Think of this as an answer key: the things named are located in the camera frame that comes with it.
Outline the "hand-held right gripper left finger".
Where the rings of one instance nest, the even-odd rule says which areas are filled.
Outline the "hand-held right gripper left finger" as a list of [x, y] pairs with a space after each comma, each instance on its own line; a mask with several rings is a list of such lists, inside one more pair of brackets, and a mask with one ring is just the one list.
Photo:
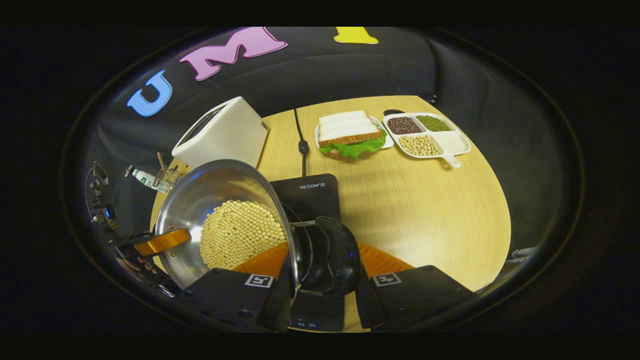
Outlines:
[[278, 276], [215, 268], [175, 296], [208, 325], [224, 325], [238, 332], [285, 333], [297, 295], [301, 264], [298, 244], [281, 244], [258, 256], [259, 265], [274, 265], [283, 255]]

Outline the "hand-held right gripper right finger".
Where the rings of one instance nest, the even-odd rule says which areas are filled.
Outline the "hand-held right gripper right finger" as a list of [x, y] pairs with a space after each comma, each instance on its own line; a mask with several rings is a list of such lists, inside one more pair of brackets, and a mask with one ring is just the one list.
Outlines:
[[362, 267], [355, 301], [364, 330], [415, 331], [476, 298], [434, 265], [414, 267], [365, 243], [358, 248]]

